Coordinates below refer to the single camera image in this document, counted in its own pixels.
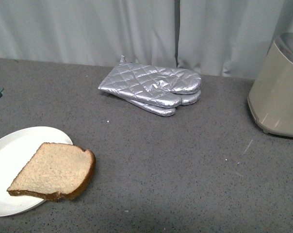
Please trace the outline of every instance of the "plate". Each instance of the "plate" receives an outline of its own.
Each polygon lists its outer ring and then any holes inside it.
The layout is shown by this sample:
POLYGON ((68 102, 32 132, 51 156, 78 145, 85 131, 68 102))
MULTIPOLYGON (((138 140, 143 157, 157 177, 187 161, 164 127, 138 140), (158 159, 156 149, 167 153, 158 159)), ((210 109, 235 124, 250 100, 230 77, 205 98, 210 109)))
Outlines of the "plate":
POLYGON ((45 201, 30 196, 12 197, 6 191, 43 142, 72 144, 64 132, 45 126, 19 130, 0 139, 0 216, 22 213, 45 201))

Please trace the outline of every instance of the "oven mitt thumb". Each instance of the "oven mitt thumb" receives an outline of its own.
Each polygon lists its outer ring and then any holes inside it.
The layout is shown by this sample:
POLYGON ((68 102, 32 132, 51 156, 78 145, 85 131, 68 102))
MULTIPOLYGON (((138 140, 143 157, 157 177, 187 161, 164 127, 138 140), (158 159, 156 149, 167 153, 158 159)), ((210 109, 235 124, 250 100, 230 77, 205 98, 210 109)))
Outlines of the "oven mitt thumb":
POLYGON ((200 86, 200 75, 191 70, 126 63, 122 56, 98 88, 131 103, 173 109, 197 101, 200 86))

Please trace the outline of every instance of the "oven mitt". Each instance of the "oven mitt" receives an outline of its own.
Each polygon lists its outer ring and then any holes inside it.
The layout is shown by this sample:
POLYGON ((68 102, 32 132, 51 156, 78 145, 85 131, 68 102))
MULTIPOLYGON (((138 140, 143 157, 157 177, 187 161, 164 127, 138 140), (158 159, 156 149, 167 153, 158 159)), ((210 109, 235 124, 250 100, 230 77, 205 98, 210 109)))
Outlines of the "oven mitt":
POLYGON ((122 56, 98 88, 156 114, 165 108, 161 116, 171 116, 178 105, 199 99, 200 86, 199 74, 191 70, 126 63, 122 56))

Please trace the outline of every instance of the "speckled countertop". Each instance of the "speckled countertop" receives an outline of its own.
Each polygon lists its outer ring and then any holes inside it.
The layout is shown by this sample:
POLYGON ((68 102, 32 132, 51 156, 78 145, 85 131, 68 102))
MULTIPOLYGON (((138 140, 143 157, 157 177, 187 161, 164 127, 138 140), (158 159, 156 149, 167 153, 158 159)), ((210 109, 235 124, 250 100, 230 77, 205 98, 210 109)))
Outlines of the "speckled countertop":
POLYGON ((200 101, 164 118, 98 91, 111 69, 0 59, 0 138, 50 126, 97 158, 78 198, 0 233, 293 233, 293 139, 254 124, 252 80, 203 76, 200 101))

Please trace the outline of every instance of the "bread slice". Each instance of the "bread slice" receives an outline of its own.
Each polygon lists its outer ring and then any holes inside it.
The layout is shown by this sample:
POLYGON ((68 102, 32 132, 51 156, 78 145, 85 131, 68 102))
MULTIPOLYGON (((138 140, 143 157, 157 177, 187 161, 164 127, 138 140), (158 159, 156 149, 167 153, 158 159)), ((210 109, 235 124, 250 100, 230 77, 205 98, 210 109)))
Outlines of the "bread slice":
POLYGON ((62 143, 43 143, 13 180, 11 196, 28 195, 46 200, 77 197, 94 174, 92 151, 62 143))

